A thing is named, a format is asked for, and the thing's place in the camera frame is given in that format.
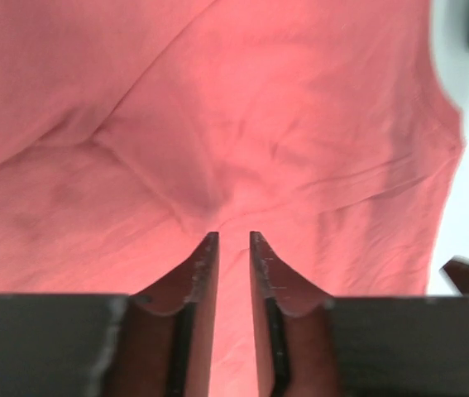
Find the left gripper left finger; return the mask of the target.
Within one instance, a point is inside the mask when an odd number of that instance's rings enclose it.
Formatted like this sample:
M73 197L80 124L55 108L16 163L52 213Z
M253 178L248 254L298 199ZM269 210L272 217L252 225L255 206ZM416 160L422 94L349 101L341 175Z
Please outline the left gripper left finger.
M132 295L105 375L107 396L206 396L218 288L219 235Z

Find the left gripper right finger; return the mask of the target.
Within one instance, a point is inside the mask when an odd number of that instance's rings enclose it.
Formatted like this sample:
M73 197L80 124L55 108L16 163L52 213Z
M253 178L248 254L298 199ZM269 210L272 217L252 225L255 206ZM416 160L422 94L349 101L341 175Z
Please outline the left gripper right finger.
M251 302L259 396L340 396L323 305L331 297L250 233Z

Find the pink t shirt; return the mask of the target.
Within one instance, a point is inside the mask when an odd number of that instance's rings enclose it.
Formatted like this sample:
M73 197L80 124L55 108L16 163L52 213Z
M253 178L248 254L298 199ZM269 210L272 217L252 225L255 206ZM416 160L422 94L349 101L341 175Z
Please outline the pink t shirt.
M134 293L221 235L209 393L254 396L249 234L423 294L462 153L428 1L0 1L0 291Z

